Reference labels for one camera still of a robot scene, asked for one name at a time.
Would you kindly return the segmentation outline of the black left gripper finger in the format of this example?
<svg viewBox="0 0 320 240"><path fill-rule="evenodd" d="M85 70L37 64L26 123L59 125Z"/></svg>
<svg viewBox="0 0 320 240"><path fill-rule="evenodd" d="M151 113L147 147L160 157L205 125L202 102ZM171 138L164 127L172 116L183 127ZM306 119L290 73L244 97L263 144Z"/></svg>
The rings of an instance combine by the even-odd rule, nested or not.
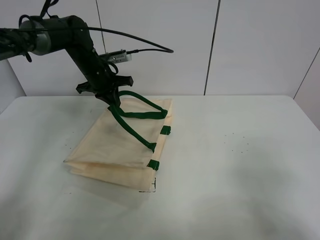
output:
<svg viewBox="0 0 320 240"><path fill-rule="evenodd" d="M110 90L105 92L96 93L95 97L108 104L119 107L121 105L120 95L118 90Z"/></svg>

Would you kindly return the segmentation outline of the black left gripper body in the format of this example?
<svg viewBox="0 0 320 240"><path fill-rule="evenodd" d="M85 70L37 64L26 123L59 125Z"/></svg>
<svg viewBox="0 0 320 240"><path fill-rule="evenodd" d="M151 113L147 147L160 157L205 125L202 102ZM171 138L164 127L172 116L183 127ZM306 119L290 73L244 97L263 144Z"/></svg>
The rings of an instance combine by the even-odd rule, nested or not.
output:
<svg viewBox="0 0 320 240"><path fill-rule="evenodd" d="M75 64L84 75L86 82L80 83L76 91L81 94L89 92L96 95L111 90L119 90L122 86L132 86L131 76L118 75L116 64L104 61L95 50L80 49L75 53Z"/></svg>

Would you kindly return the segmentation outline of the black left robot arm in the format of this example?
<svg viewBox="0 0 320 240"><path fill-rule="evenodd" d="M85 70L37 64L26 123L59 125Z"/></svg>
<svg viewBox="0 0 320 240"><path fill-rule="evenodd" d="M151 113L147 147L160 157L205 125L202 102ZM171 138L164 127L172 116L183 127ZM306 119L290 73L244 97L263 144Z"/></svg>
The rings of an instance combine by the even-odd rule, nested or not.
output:
<svg viewBox="0 0 320 240"><path fill-rule="evenodd" d="M106 55L98 55L88 25L75 15L41 19L28 16L19 21L18 29L0 30L0 58L7 60L30 54L43 56L65 50L84 75L86 82L76 87L78 93L93 93L110 106L121 105L119 87L132 86L131 76L112 72Z"/></svg>

